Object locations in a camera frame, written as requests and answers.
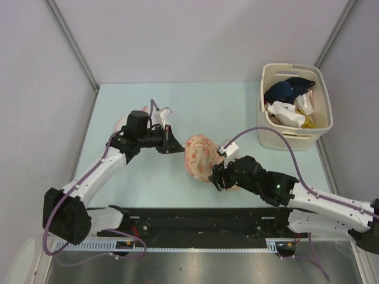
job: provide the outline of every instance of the white table surface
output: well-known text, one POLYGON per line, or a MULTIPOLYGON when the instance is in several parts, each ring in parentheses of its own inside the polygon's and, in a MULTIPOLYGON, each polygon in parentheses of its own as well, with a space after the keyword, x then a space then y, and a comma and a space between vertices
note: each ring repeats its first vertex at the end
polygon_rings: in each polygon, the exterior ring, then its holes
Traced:
MULTIPOLYGON (((150 107, 152 98, 159 107, 170 107, 174 112, 169 121, 181 144, 196 134, 204 134, 219 144, 256 126, 258 91, 258 82, 101 85, 77 175, 102 154, 118 120, 134 109, 150 107)), ((261 146, 258 133, 245 134, 237 145, 241 157, 253 156, 266 170, 297 176, 289 152, 261 146)), ((296 158, 306 182, 329 192, 316 146, 296 152, 296 158)), ((104 185, 90 206, 111 204, 151 208, 270 206, 242 189, 219 192, 213 184, 189 176, 183 153, 162 155, 155 149, 142 149, 104 185)))

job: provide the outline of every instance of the table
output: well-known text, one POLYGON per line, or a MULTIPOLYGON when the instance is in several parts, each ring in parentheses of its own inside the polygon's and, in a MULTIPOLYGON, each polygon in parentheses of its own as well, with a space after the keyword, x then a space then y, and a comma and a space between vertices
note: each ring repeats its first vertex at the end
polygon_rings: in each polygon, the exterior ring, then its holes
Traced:
MULTIPOLYGON (((204 134, 220 144, 256 126, 259 82, 142 83, 101 85, 79 159, 80 175, 102 154, 118 120, 135 109, 170 107, 176 139, 184 144, 192 135, 204 134)), ((258 133, 237 140, 240 156, 253 156, 266 169, 297 176, 288 151, 260 145, 258 133)), ((305 181, 329 191, 316 146, 296 152, 305 181)), ((130 164, 115 174, 98 192, 90 207, 108 205, 139 208, 247 208, 268 207, 258 196, 239 189, 219 192, 211 183, 189 176, 184 154, 162 155, 142 149, 130 164)))

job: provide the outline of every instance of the white wall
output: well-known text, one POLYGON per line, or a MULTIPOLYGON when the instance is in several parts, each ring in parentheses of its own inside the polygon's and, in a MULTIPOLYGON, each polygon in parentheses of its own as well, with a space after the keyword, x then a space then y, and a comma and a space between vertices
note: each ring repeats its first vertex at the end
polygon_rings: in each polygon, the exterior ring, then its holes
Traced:
POLYGON ((57 0, 96 80, 260 80, 314 64, 347 0, 57 0))
POLYGON ((95 95, 42 0, 2 1, 0 38, 2 283, 27 240, 41 249, 43 195, 68 182, 95 95))
POLYGON ((379 1, 360 1, 321 68, 334 117, 325 140, 338 187, 365 201, 379 198, 378 14, 379 1))

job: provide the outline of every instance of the white laundry basket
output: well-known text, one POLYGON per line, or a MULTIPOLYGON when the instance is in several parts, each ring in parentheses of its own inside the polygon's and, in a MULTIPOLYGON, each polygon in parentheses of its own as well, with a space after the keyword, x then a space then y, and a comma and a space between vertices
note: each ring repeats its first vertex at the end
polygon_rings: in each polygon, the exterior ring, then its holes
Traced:
MULTIPOLYGON (((273 128, 284 135, 294 150, 303 151, 311 147, 333 126, 332 109, 324 79, 318 68, 300 64, 267 64, 263 68, 261 88, 258 96, 257 124, 273 128), (316 128, 302 129, 273 124, 265 111, 264 93, 275 83, 291 77, 301 77, 315 81, 311 103, 314 109, 313 122, 316 128)), ((287 146, 275 133, 258 130, 259 142, 267 148, 287 150, 287 146)))

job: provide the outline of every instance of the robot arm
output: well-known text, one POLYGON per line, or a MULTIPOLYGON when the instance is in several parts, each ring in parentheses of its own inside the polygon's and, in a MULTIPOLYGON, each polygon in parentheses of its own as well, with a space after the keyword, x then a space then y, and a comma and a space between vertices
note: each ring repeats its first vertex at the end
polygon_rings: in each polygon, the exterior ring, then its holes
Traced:
POLYGON ((46 192, 43 227, 72 244, 81 243, 88 234, 118 228, 125 214, 121 208, 87 211, 87 207, 107 180, 129 164, 142 148, 155 148, 162 154, 184 151, 166 121, 169 114, 169 108, 158 111, 155 115, 158 125, 153 129, 147 128, 147 113, 132 111, 127 124, 111 136, 104 154, 82 176, 61 190, 51 188, 46 192))
POLYGON ((379 253, 379 220, 373 217, 379 213, 379 199, 362 202, 305 187, 295 177, 266 171, 253 157, 236 159, 238 146, 226 144, 219 147, 225 161, 215 165, 209 177, 219 191, 240 186, 272 206, 293 208, 286 219, 294 233, 343 237, 355 240, 366 251, 379 253))

